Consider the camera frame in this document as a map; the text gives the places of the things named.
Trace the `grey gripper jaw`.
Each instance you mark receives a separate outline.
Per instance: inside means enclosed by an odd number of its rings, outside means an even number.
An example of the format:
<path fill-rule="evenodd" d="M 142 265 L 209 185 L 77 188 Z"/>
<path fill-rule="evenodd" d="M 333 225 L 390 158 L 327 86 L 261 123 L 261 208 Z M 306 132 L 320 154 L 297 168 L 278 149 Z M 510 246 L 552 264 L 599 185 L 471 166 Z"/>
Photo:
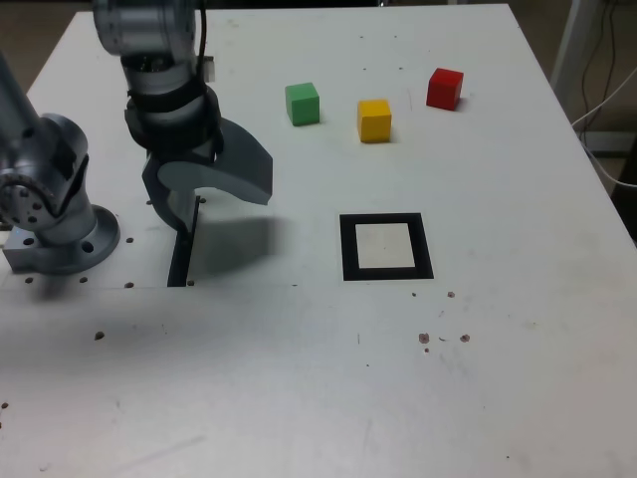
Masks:
<path fill-rule="evenodd" d="M 189 151 L 159 167 L 157 176 L 172 191 L 216 188 L 245 202 L 266 205 L 273 194 L 273 159 L 262 145 L 238 124 L 220 122 L 223 148 L 212 143 Z"/>
<path fill-rule="evenodd" d="M 196 218 L 197 199 L 193 190 L 175 191 L 159 180 L 161 164 L 149 153 L 142 172 L 148 198 L 159 218 L 178 233 L 191 235 Z"/>

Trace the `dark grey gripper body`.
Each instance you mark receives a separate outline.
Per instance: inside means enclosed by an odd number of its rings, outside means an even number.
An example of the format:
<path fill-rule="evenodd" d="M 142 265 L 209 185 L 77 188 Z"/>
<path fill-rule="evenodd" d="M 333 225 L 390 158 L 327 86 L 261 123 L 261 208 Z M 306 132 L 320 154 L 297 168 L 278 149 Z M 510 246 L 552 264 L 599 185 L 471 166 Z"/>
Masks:
<path fill-rule="evenodd" d="M 170 162 L 192 162 L 196 164 L 213 164 L 216 156 L 223 151 L 222 140 L 208 140 L 196 147 L 169 150 L 156 144 L 146 148 L 147 155 L 159 164 Z"/>

